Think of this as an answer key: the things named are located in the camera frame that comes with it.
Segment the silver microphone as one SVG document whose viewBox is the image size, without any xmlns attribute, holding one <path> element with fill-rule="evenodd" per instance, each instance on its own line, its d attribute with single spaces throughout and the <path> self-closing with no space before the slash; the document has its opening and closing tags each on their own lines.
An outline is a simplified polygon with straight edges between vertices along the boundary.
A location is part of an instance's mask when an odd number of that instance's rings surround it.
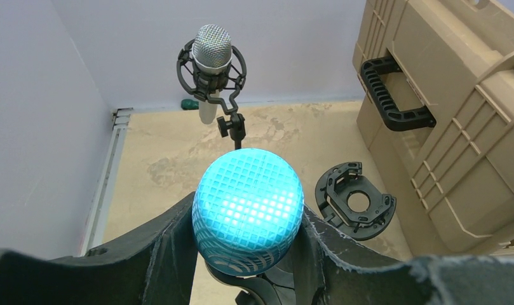
<svg viewBox="0 0 514 305">
<path fill-rule="evenodd" d="M 204 25 L 197 32 L 191 53 L 200 72 L 219 75 L 232 60 L 231 37 L 219 25 Z"/>
</svg>

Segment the green object at wall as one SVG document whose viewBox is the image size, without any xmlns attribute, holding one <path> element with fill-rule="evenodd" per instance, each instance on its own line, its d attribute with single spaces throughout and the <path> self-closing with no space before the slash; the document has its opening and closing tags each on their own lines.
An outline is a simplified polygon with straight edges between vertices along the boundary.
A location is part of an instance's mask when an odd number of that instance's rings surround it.
<svg viewBox="0 0 514 305">
<path fill-rule="evenodd" d="M 185 98 L 180 102 L 180 107 L 184 111 L 198 110 L 200 108 L 200 102 L 197 100 Z"/>
</svg>

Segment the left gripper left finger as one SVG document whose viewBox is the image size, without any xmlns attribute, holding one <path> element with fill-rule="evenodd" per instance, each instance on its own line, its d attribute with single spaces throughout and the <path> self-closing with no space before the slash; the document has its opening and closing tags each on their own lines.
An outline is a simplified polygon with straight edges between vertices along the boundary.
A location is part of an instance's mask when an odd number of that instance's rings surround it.
<svg viewBox="0 0 514 305">
<path fill-rule="evenodd" d="M 198 254 L 192 204 L 188 194 L 82 257 L 0 249 L 0 304 L 189 304 Z"/>
</svg>

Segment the aluminium frame rail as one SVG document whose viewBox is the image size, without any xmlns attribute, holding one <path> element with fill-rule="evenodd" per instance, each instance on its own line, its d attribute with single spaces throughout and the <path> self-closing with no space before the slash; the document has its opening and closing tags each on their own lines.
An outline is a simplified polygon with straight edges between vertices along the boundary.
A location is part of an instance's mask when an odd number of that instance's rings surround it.
<svg viewBox="0 0 514 305">
<path fill-rule="evenodd" d="M 91 248 L 102 244 L 107 227 L 109 207 L 114 194 L 119 162 L 132 112 L 132 108 L 125 108 L 118 109 L 114 114 L 111 138 L 86 223 L 85 234 L 79 253 L 80 256 L 84 256 Z"/>
</svg>

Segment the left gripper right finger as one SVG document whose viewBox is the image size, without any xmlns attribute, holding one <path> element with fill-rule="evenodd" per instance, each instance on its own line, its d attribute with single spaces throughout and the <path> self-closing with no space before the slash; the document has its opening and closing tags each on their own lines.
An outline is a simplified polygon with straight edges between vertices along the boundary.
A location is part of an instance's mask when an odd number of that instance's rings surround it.
<svg viewBox="0 0 514 305">
<path fill-rule="evenodd" d="M 290 250 L 298 304 L 514 304 L 514 258 L 399 261 L 358 243 L 311 209 Z"/>
</svg>

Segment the blue microphone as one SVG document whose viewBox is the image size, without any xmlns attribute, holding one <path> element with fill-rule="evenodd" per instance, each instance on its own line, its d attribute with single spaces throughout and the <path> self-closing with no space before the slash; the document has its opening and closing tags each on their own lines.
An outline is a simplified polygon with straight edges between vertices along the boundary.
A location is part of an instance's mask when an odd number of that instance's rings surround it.
<svg viewBox="0 0 514 305">
<path fill-rule="evenodd" d="M 303 210 L 301 181 L 283 158 L 257 148 L 234 150 L 212 162 L 198 184 L 194 240 L 211 268 L 258 275 L 287 254 Z"/>
</svg>

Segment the tripod stand with shock mount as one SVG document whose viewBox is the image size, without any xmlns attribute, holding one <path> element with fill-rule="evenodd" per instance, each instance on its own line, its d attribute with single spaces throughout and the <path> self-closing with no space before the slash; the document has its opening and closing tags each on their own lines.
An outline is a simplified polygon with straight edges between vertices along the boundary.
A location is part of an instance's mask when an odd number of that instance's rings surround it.
<svg viewBox="0 0 514 305">
<path fill-rule="evenodd" d="M 240 63 L 236 68 L 232 63 L 216 75 L 205 72 L 199 67 L 193 57 L 192 48 L 194 40 L 190 40 L 181 49 L 176 63 L 177 78 L 180 85 L 188 94 L 211 105 L 219 105 L 225 116 L 217 118 L 221 137 L 229 136 L 234 141 L 236 150 L 242 148 L 242 141 L 246 136 L 245 118 L 239 113 L 235 98 L 241 93 L 247 80 L 247 65 L 237 47 L 232 47 L 232 55 Z"/>
</svg>

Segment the tan tool case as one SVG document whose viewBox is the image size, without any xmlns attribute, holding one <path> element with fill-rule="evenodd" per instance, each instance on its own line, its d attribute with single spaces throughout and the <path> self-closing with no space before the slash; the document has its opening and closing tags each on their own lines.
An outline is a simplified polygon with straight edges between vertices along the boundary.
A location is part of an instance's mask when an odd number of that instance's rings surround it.
<svg viewBox="0 0 514 305">
<path fill-rule="evenodd" d="M 413 255 L 514 240 L 514 12 L 499 1 L 367 1 L 357 123 Z"/>
</svg>

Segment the round base shock mount stand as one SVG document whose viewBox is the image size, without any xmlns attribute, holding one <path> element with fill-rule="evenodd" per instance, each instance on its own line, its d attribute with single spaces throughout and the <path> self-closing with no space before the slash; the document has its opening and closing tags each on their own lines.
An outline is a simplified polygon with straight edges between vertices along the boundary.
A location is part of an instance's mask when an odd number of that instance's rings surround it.
<svg viewBox="0 0 514 305">
<path fill-rule="evenodd" d="M 319 178 L 314 191 L 324 221 L 357 241 L 381 234 L 396 210 L 396 198 L 380 192 L 362 170 L 360 162 L 336 165 Z"/>
</svg>

